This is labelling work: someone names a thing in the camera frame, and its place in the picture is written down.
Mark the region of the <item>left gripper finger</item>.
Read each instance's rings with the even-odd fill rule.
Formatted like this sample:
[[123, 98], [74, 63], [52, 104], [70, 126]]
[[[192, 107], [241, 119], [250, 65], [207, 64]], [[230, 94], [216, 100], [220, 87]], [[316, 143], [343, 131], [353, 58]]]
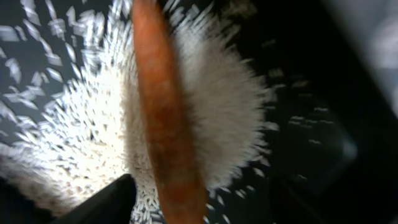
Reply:
[[136, 197], [134, 178], [124, 174], [51, 224], [129, 224]]

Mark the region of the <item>orange carrot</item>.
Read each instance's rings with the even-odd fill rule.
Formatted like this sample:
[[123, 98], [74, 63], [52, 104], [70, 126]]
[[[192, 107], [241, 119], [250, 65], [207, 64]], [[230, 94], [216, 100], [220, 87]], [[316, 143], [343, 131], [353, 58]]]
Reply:
[[178, 62], [154, 1], [132, 4], [133, 44], [147, 149], [167, 223], [203, 223], [206, 190], [195, 157]]

